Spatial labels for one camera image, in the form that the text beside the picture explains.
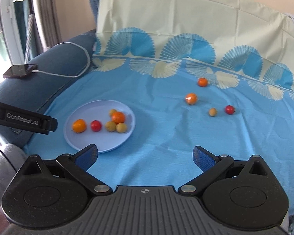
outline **blue cushion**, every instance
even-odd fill
[[[95,38],[95,30],[93,30],[74,37],[69,42],[83,46],[91,56]],[[30,63],[38,64],[38,69],[42,71],[76,76],[85,68],[87,58],[79,47],[61,44],[35,57]],[[43,114],[52,101],[79,78],[32,73],[28,78],[21,80],[5,79],[0,84],[0,102]],[[0,126],[0,135],[9,143],[21,148],[29,141],[32,134],[32,132]]]
[[[98,9],[99,9],[99,0],[89,0],[90,6],[92,8],[92,11],[94,13],[95,22],[97,25],[97,18],[98,18]]]

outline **plate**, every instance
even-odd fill
[[[108,132],[105,124],[111,121],[109,111],[116,109],[125,114],[125,124],[127,132]],[[72,124],[78,120],[84,119],[87,124],[86,131],[75,133],[72,131]],[[102,129],[99,132],[91,130],[90,123],[98,120],[102,123]],[[95,144],[98,153],[111,151],[120,146],[132,134],[135,128],[135,115],[133,111],[125,104],[115,100],[97,100],[89,102],[75,110],[66,120],[64,125],[64,138],[66,142],[76,150],[81,150],[89,144]]]

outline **mattress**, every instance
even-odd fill
[[[92,71],[61,93],[46,114],[50,135],[34,135],[28,154],[75,153],[67,117],[93,100],[112,99],[135,113],[131,137],[100,154],[88,172],[117,185],[173,185],[201,170],[200,145],[236,160],[261,155],[294,214],[294,25],[248,0],[100,0]],[[206,88],[197,80],[209,80]],[[195,93],[189,106],[184,97]],[[236,108],[234,115],[224,112]],[[218,110],[210,117],[210,108]]]

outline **red cherry tomato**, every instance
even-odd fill
[[[231,105],[227,105],[224,109],[225,113],[229,114],[229,115],[233,115],[235,112],[235,108]]]
[[[94,120],[90,126],[94,132],[99,132],[101,130],[102,124],[98,120]]]

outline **blue fan pattern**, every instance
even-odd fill
[[[266,71],[263,82],[291,89],[293,74],[285,64],[275,63]]]
[[[110,37],[104,55],[133,56],[154,58],[154,41],[148,33],[136,28],[127,27],[117,30]]]
[[[100,52],[101,52],[101,43],[100,43],[100,40],[99,38],[96,37],[96,41],[95,41],[95,44],[94,44],[94,47],[93,47],[93,55],[99,55]]]
[[[223,56],[218,67],[236,72],[243,70],[245,75],[259,79],[262,57],[257,49],[251,46],[237,46]]]
[[[101,62],[98,58],[101,49],[101,42],[96,38],[93,62],[100,66],[101,71],[113,70],[124,64],[124,58],[112,58],[119,60],[115,62],[110,60]],[[197,34],[184,33],[172,37],[163,47],[158,60],[155,58],[154,41],[148,33],[136,27],[122,28],[112,34],[103,55],[126,56],[128,53],[133,56],[153,58],[154,60],[132,58],[129,67],[131,70],[138,71],[141,74],[149,74],[154,78],[175,75],[183,59],[191,58],[197,60],[197,62],[186,60],[187,71],[198,77],[205,75],[211,84],[214,82],[213,85],[219,88],[236,87],[240,81],[237,75],[222,71],[213,73],[211,68],[207,67],[208,64],[214,65],[216,52],[212,44]],[[233,72],[242,71],[245,75],[260,80],[263,58],[254,47],[242,45],[228,51],[222,57],[218,67]],[[248,82],[248,84],[253,90],[269,99],[281,100],[285,91],[281,88],[292,90],[293,74],[285,64],[276,63],[266,71],[261,81],[263,83]],[[290,93],[290,97],[294,100],[294,92]]]
[[[214,64],[216,52],[203,37],[193,33],[183,33],[171,38],[160,54],[160,59],[167,61],[176,61],[188,57]]]

